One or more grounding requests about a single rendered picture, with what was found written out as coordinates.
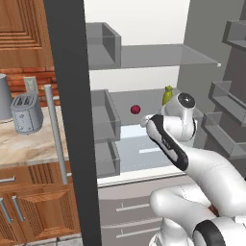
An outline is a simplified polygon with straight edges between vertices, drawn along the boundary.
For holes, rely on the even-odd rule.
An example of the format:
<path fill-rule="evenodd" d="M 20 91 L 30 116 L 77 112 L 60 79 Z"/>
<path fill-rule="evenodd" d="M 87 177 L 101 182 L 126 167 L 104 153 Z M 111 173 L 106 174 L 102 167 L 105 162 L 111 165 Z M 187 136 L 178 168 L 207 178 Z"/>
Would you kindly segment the grey wall socket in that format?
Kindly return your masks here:
<path fill-rule="evenodd" d="M 24 77 L 24 84 L 28 93 L 38 94 L 37 77 Z"/>

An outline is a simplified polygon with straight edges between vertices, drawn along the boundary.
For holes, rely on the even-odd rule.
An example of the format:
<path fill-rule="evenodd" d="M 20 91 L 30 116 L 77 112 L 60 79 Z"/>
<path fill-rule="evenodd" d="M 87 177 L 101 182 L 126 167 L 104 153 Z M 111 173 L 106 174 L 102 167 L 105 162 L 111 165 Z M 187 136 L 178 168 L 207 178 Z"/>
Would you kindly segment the grey fridge door bin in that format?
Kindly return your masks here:
<path fill-rule="evenodd" d="M 205 113 L 203 128 L 226 152 L 231 160 L 246 158 L 246 142 L 235 142 L 219 125 L 221 112 Z"/>
<path fill-rule="evenodd" d="M 241 126 L 246 127 L 246 104 L 230 93 L 232 82 L 212 82 L 209 99 L 228 113 Z"/>
<path fill-rule="evenodd" d="M 223 42 L 241 50 L 246 50 L 246 20 L 228 21 Z"/>

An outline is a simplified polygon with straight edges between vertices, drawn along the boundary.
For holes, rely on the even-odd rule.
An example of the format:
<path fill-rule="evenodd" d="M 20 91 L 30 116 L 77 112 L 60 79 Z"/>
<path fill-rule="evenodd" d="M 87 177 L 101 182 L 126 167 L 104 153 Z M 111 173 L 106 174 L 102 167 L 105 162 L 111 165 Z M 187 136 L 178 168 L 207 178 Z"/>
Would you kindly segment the grey fridge inner bin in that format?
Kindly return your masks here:
<path fill-rule="evenodd" d="M 86 24 L 88 65 L 91 70 L 121 66 L 121 35 L 106 22 Z"/>
<path fill-rule="evenodd" d="M 98 178 L 120 174 L 120 158 L 114 142 L 97 143 L 95 145 L 95 158 Z"/>
<path fill-rule="evenodd" d="M 92 90 L 90 93 L 95 142 L 118 141 L 121 120 L 109 91 L 98 89 Z"/>

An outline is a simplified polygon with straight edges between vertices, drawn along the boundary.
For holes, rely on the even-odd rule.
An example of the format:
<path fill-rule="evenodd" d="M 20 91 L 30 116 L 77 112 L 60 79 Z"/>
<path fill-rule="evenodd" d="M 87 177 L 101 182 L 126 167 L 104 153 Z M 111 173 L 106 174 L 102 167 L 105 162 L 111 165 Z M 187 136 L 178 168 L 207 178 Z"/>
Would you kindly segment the wooden wall cupboard door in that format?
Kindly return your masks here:
<path fill-rule="evenodd" d="M 0 68 L 53 64 L 43 0 L 0 0 Z"/>

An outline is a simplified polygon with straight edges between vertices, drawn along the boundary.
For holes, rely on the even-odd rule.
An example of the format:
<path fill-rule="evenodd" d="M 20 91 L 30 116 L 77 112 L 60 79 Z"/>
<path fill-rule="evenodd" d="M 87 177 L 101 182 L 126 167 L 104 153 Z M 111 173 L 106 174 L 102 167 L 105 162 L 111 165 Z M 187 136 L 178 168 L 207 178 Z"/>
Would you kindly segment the grey fridge body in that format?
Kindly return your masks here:
<path fill-rule="evenodd" d="M 86 24 L 90 22 L 108 23 L 121 35 L 121 47 L 158 44 L 185 45 L 185 31 L 190 1 L 86 0 Z M 178 89 L 180 67 L 181 65 L 126 69 L 89 69 L 90 88 L 91 90 L 107 89 L 109 92 L 162 88 L 164 93 L 167 86 L 172 86 L 173 97 L 182 92 L 191 95 Z M 193 118 L 196 121 L 197 130 L 194 137 L 186 141 L 184 145 L 209 150 L 196 144 L 202 129 L 203 119 L 202 113 L 196 107 L 196 100 Z M 246 162 L 240 165 L 235 165 L 230 160 L 229 162 L 246 180 Z M 99 189 L 126 185 L 135 188 L 141 194 L 148 194 L 149 204 L 151 193 L 157 189 L 175 185 L 191 185 L 192 183 L 193 180 L 178 168 L 176 172 L 172 171 L 171 173 L 167 173 L 165 168 L 125 173 L 120 171 L 118 176 L 98 179 Z"/>

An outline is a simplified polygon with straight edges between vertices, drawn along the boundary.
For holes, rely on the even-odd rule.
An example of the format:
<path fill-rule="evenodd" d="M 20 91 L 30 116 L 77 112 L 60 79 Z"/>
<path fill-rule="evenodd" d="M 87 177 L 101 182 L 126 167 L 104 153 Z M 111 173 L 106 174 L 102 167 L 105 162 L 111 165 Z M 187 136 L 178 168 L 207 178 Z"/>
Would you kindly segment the silver toaster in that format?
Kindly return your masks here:
<path fill-rule="evenodd" d="M 43 113 L 35 93 L 16 96 L 12 100 L 11 111 L 15 130 L 18 134 L 30 135 L 41 129 Z"/>

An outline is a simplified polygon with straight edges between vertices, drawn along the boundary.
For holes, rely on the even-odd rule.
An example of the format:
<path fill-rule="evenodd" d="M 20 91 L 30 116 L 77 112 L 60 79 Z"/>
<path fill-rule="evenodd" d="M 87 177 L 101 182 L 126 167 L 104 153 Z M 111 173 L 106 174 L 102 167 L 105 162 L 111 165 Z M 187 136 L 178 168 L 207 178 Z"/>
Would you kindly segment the grey fridge drawer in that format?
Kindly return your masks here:
<path fill-rule="evenodd" d="M 104 187 L 98 190 L 100 220 L 102 226 L 119 225 L 156 218 L 151 207 L 116 212 L 115 209 L 149 204 L 149 195 L 141 194 L 126 185 Z"/>
<path fill-rule="evenodd" d="M 151 228 L 160 228 L 160 224 L 160 218 L 152 218 L 120 225 L 103 226 L 101 228 L 102 246 L 148 246 L 151 238 L 158 231 L 121 238 L 116 238 L 116 236 Z"/>

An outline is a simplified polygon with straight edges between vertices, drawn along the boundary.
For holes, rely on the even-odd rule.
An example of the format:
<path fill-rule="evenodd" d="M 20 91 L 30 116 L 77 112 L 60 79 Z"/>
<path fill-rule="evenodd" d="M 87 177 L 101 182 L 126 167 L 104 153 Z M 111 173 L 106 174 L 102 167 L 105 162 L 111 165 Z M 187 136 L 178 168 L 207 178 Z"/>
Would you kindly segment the grey pitcher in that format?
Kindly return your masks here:
<path fill-rule="evenodd" d="M 12 95 L 7 75 L 0 73 L 0 121 L 12 118 Z"/>

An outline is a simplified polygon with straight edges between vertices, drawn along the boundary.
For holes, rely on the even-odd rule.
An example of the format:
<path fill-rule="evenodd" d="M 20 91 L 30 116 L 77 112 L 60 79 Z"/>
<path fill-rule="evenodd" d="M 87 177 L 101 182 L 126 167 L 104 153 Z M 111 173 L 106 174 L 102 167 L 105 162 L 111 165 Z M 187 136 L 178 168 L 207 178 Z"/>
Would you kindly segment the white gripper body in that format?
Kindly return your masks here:
<path fill-rule="evenodd" d="M 140 126 L 141 127 L 146 127 L 147 125 L 147 122 L 149 121 L 149 119 L 153 117 L 153 114 L 148 114 L 148 115 L 145 115 L 144 117 L 142 117 L 140 119 Z"/>

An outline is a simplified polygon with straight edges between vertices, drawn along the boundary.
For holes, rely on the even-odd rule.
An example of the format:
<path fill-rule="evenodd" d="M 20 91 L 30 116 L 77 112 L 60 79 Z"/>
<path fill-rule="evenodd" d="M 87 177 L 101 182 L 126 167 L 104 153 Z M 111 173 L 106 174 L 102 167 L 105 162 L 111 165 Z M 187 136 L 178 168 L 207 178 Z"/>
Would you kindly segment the glass fridge shelf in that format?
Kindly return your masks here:
<path fill-rule="evenodd" d="M 120 140 L 115 144 L 120 157 L 120 171 L 123 173 L 154 168 L 165 168 L 167 173 L 177 171 L 139 125 L 122 126 Z"/>
<path fill-rule="evenodd" d="M 121 120 L 121 125 L 138 124 L 141 117 L 157 112 L 161 107 L 163 89 L 110 92 Z M 140 106 L 139 114 L 132 114 L 131 107 Z"/>
<path fill-rule="evenodd" d="M 121 66 L 114 69 L 209 63 L 219 65 L 218 61 L 183 44 L 129 45 L 121 47 Z"/>

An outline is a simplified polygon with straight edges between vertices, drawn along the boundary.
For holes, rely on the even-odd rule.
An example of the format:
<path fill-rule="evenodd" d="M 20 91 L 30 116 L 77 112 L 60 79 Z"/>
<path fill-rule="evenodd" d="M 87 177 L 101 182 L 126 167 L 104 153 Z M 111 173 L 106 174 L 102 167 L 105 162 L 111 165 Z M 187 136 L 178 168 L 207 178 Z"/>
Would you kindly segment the grey fridge door with bins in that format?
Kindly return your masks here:
<path fill-rule="evenodd" d="M 184 45 L 216 60 L 219 65 L 182 65 L 178 89 L 190 93 L 202 113 L 221 112 L 220 127 L 235 141 L 246 142 L 246 127 L 241 127 L 233 117 L 209 99 L 212 82 L 231 81 L 230 93 L 246 104 L 246 50 L 223 42 L 228 21 L 246 20 L 246 0 L 191 0 L 188 12 Z M 214 150 L 235 165 L 246 158 L 231 160 L 223 148 L 203 128 L 196 144 Z"/>

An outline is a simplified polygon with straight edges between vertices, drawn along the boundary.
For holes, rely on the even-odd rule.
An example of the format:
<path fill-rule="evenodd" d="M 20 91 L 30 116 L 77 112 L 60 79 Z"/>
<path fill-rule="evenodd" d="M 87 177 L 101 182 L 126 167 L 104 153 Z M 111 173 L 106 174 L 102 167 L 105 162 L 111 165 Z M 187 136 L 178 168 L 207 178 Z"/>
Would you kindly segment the wooden drawer front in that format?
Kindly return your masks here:
<path fill-rule="evenodd" d="M 71 177 L 63 184 L 57 162 L 0 169 L 0 179 L 15 176 L 15 182 L 0 184 L 0 192 L 16 193 L 33 190 L 59 190 L 73 187 Z"/>

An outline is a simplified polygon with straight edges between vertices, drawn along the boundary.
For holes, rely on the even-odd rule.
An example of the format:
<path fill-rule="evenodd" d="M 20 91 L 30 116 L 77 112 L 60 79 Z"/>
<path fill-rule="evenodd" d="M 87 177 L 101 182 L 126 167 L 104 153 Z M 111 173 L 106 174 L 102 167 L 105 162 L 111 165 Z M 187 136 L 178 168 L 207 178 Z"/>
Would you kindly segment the dark grey fridge door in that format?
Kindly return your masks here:
<path fill-rule="evenodd" d="M 84 246 L 102 246 L 84 0 L 44 0 Z"/>

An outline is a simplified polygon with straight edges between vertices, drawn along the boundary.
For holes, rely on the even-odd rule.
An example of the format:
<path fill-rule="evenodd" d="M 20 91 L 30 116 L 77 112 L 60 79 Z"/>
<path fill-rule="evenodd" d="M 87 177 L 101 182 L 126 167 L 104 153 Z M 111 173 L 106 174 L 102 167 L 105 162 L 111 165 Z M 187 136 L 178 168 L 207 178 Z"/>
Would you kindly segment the yellow-green lemonade bottle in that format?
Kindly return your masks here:
<path fill-rule="evenodd" d="M 165 105 L 173 97 L 173 87 L 167 86 L 162 96 L 162 104 Z"/>

